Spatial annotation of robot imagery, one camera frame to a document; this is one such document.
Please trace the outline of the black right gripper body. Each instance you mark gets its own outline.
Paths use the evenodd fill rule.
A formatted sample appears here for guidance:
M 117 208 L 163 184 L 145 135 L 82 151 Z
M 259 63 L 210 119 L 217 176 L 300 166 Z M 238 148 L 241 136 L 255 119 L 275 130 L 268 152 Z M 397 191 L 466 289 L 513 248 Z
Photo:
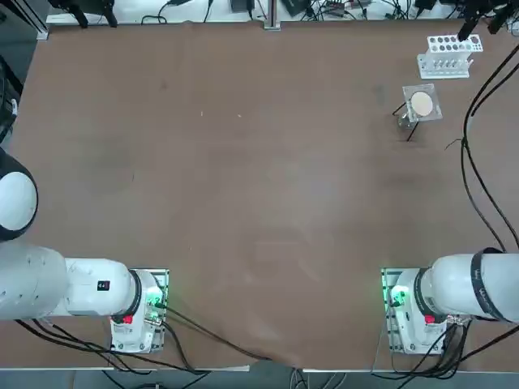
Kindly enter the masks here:
M 495 9 L 508 4 L 507 0 L 466 0 L 465 13 L 467 15 L 483 15 L 492 13 Z

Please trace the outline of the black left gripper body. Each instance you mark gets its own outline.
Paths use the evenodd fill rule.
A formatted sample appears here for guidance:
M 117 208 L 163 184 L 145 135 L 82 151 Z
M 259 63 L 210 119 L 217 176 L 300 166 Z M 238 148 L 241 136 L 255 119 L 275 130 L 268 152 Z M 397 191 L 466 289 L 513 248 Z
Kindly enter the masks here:
M 113 0 L 50 0 L 50 5 L 54 8 L 69 10 L 71 7 L 78 7 L 81 11 L 104 11 L 112 9 Z

